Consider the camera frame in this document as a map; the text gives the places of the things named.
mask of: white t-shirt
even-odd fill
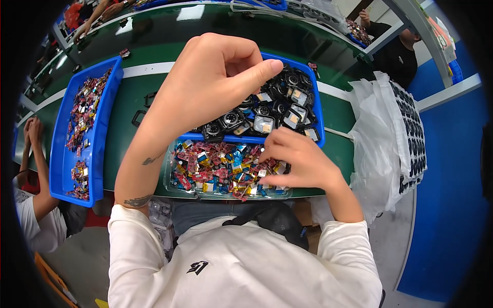
[[[34,195],[20,190],[16,177],[13,186],[17,216],[29,247],[37,252],[54,251],[67,237],[67,226],[60,210],[56,207],[38,222],[33,208]]]
[[[378,307],[366,222],[327,222],[313,255],[255,221],[221,226],[233,217],[187,230],[168,263],[148,218],[115,205],[110,307]]]

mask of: plastic bag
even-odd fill
[[[354,88],[350,102],[356,117],[348,133],[354,138],[355,172],[350,187],[370,225],[378,213],[395,210],[401,197],[399,153],[392,119],[386,105],[377,99],[375,84],[365,79],[349,84]]]
[[[166,255],[169,255],[168,253],[173,246],[173,232],[171,229],[173,222],[171,221],[170,205],[155,198],[149,201],[149,221],[158,234],[161,248]]]
[[[306,198],[312,207],[312,221],[323,227],[327,221],[335,220],[330,211],[329,202],[326,196]]]
[[[332,26],[342,34],[349,34],[346,18],[342,15],[337,4],[322,0],[290,0],[288,7],[303,12],[306,18],[315,18],[318,21]]]
[[[350,187],[370,225],[423,179],[427,169],[424,128],[415,100],[389,76],[374,72],[376,81],[350,82],[356,123],[354,170]]]

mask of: jeans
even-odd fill
[[[180,201],[180,199],[170,199],[171,220],[173,221],[176,235],[180,236],[189,228],[216,217],[246,215],[261,202],[268,201],[232,205],[218,201],[190,202]],[[294,204],[294,201],[289,200],[283,202],[291,207]]]

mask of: blue plastic tray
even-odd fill
[[[231,2],[231,0],[216,0],[216,1],[218,1],[218,2]],[[238,3],[238,4],[242,4],[242,2],[251,4],[253,6],[263,7],[260,4],[254,2],[252,0],[235,0],[235,3]],[[285,0],[281,0],[281,4],[276,4],[276,5],[264,3],[264,2],[262,2],[262,4],[265,4],[267,7],[271,8],[273,10],[276,10],[276,11],[287,11],[287,2]]]
[[[366,48],[368,46],[366,46],[365,44],[363,44],[362,42],[360,42],[358,39],[356,39],[356,37],[354,37],[351,33],[349,33],[347,35],[347,37],[355,44],[358,44],[360,47],[363,47],[363,48]]]
[[[143,11],[145,9],[151,8],[151,7],[157,7],[160,5],[165,5],[168,4],[168,0],[154,0],[152,2],[147,2],[142,5],[136,6],[135,11]]]
[[[450,70],[452,71],[452,84],[456,84],[464,80],[462,76],[462,70],[460,69],[457,60],[453,60],[449,63]]]
[[[313,70],[309,68],[308,65],[293,61],[291,59],[272,55],[266,52],[261,52],[261,54],[264,60],[267,59],[281,60],[284,63],[288,63],[292,68],[297,68],[310,76],[310,80],[312,81],[313,84],[313,93],[315,95],[313,112],[315,116],[317,116],[317,120],[318,120],[318,122],[314,125],[314,127],[317,129],[318,134],[320,135],[320,140],[317,141],[317,145],[319,147],[323,147],[323,145],[325,144],[325,130],[323,125],[322,105],[320,104],[320,95],[318,94],[317,78],[315,77],[315,73],[313,72]],[[184,133],[183,135],[180,136],[180,139],[204,140],[204,136],[202,136],[202,134],[197,134],[197,133]],[[247,142],[247,143],[263,144],[265,142],[265,138],[225,135],[224,142]]]
[[[123,77],[121,62],[121,57],[117,56],[86,68],[70,79],[58,111],[53,140],[51,141],[50,193],[55,198],[85,207],[93,207],[97,200],[103,198],[103,160],[105,157],[106,132],[108,130],[111,107]],[[83,149],[80,157],[77,157],[76,152],[71,152],[65,147],[70,112],[73,108],[73,98],[77,94],[79,86],[87,80],[87,77],[102,77],[110,67],[113,67],[113,71],[103,90],[96,118],[94,119],[94,126],[84,134],[84,140],[86,138],[89,139],[91,145]],[[83,159],[89,168],[88,201],[66,194],[68,191],[73,190],[75,183],[71,178],[71,170],[77,160],[82,161]]]

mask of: wrist tattoo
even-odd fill
[[[160,158],[161,156],[163,156],[163,154],[164,154],[164,153],[165,153],[165,152],[161,153],[161,155],[159,155],[159,156],[158,156],[158,157],[156,157],[156,158],[150,158],[150,157],[147,157],[147,158],[144,160],[144,162],[142,162],[142,165],[143,165],[143,166],[146,166],[146,165],[149,165],[149,164],[154,163],[154,161],[155,161],[156,159]]]
[[[149,202],[149,200],[151,200],[151,198],[152,198],[152,194],[147,195],[145,197],[139,197],[139,198],[135,198],[135,199],[125,200],[123,203],[130,205],[132,207],[143,207],[144,205],[146,205]]]

